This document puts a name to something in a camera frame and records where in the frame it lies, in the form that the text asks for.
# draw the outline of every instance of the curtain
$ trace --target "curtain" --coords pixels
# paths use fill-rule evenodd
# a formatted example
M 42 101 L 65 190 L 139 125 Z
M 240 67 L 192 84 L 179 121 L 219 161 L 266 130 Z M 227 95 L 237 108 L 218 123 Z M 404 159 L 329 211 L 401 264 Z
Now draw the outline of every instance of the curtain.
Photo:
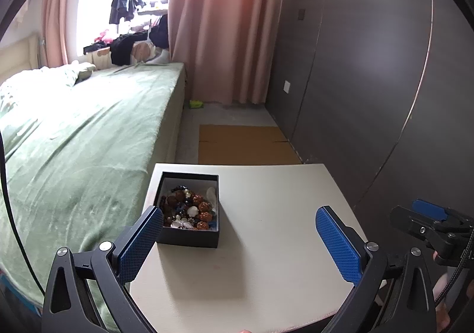
M 184 62 L 187 98 L 265 101 L 281 0 L 170 0 L 172 61 Z
M 66 52 L 66 1 L 43 0 L 42 65 L 60 67 L 68 64 Z

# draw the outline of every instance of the black cable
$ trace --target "black cable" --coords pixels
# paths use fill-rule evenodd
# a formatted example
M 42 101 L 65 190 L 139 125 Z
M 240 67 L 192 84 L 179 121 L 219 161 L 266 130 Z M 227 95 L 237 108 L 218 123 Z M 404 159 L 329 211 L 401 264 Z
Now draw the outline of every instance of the black cable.
M 463 251 L 463 254 L 461 255 L 461 259 L 459 260 L 459 265 L 456 267 L 456 270 L 454 271 L 453 275 L 449 279 L 448 283 L 446 284 L 445 288 L 441 291 L 439 296 L 435 300 L 435 307 L 438 306 L 441 301 L 446 297 L 448 292 L 451 290 L 451 287 L 453 287 L 454 283 L 456 282 L 457 278 L 461 274 L 461 271 L 464 269 L 464 265 L 466 264 L 467 258 L 469 257 L 469 254 L 471 253 L 472 247 L 473 247 L 473 242 L 474 242 L 474 231 L 471 228 L 471 236 L 469 237 L 469 242 L 467 243 L 466 248 Z
M 28 270 L 30 271 L 31 276 L 35 280 L 36 284 L 39 287 L 39 290 L 44 296 L 43 287 L 41 286 L 41 283 L 39 283 L 38 277 L 36 276 L 35 271 L 33 270 L 30 264 L 25 248 L 23 247 L 23 244 L 21 243 L 21 239 L 20 239 L 20 236 L 18 235 L 17 227 L 15 226 L 15 220 L 13 219 L 13 213 L 11 212 L 10 199 L 8 198 L 8 189 L 7 189 L 7 170 L 6 170 L 6 162 L 5 162 L 5 150 L 3 149 L 3 138 L 1 137 L 1 132 L 0 132 L 0 183 L 1 183 L 1 191 L 3 194 L 3 200 L 5 202 L 5 207 L 7 208 L 8 220 L 10 221 L 11 230 L 13 231 L 13 235 L 15 236 L 15 239 L 17 240 L 18 247 L 20 248 L 20 251 L 21 251 L 21 255 L 23 256 L 23 259 L 25 260 L 25 263 L 28 266 Z

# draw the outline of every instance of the metal screw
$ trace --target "metal screw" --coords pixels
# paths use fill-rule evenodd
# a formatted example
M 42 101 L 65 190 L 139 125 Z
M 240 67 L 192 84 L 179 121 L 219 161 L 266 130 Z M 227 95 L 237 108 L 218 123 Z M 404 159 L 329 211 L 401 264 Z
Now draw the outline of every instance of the metal screw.
M 110 250 L 111 247 L 112 247 L 112 242 L 109 242 L 109 241 L 104 241 L 99 245 L 99 249 L 102 250 L 103 252 Z
M 57 255 L 59 255 L 60 257 L 66 255 L 67 253 L 67 248 L 60 248 L 58 251 L 57 251 Z
M 418 248 L 411 248 L 411 253 L 416 256 L 416 257 L 419 257 L 421 255 L 421 250 L 418 249 Z
M 367 242 L 367 248 L 371 252 L 376 252 L 379 249 L 379 245 L 377 245 L 375 242 Z

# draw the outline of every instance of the floor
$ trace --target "floor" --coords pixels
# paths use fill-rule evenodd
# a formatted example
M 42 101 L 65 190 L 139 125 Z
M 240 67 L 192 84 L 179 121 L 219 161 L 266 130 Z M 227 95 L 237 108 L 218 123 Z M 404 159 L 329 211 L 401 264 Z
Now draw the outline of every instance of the floor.
M 184 107 L 176 148 L 176 163 L 198 163 L 199 126 L 220 124 L 229 126 L 276 126 L 263 105 L 207 103 L 204 108 Z

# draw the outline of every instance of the blue textured pad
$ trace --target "blue textured pad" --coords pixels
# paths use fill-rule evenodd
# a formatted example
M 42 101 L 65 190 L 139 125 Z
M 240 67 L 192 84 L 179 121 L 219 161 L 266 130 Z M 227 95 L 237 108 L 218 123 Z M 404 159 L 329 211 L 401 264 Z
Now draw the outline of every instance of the blue textured pad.
M 155 211 L 117 260 L 118 281 L 124 285 L 137 276 L 163 228 L 163 213 Z
M 323 207 L 316 212 L 316 230 L 342 278 L 357 285 L 362 277 L 360 255 Z
M 419 212 L 426 217 L 436 219 L 437 221 L 445 221 L 447 219 L 447 214 L 442 207 L 422 201 L 421 199 L 413 201 L 411 208 L 413 211 Z

